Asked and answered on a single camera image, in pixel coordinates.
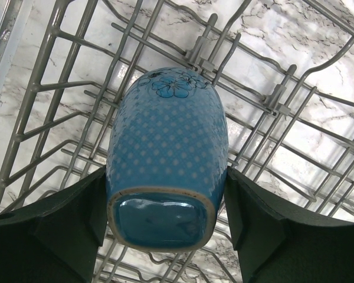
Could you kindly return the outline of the grey wire dish rack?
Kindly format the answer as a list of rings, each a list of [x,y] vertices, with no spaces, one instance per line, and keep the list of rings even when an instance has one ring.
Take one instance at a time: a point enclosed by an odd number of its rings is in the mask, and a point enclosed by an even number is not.
[[[347,1],[35,1],[0,95],[0,215],[106,169],[126,91],[150,71],[181,67],[220,97],[227,171],[354,223],[348,13]],[[91,282],[244,282],[225,185],[210,240],[179,252],[120,243],[106,192]]]

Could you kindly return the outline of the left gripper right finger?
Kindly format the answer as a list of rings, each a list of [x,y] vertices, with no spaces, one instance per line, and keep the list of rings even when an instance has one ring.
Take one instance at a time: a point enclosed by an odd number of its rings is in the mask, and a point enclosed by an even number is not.
[[[224,198],[244,282],[354,282],[354,223],[295,205],[233,168]]]

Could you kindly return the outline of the blue floral mug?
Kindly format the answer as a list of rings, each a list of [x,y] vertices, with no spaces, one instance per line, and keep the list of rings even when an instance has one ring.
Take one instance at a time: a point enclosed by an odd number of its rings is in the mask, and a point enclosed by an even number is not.
[[[107,152],[113,235],[144,251],[204,246],[217,221],[227,158],[225,111],[208,80],[181,67],[139,77],[120,104]]]

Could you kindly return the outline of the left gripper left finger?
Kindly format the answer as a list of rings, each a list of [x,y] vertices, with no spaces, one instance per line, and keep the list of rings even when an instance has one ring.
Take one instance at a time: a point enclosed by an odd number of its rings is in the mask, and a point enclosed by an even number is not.
[[[105,170],[0,215],[0,282],[91,282],[107,225]]]

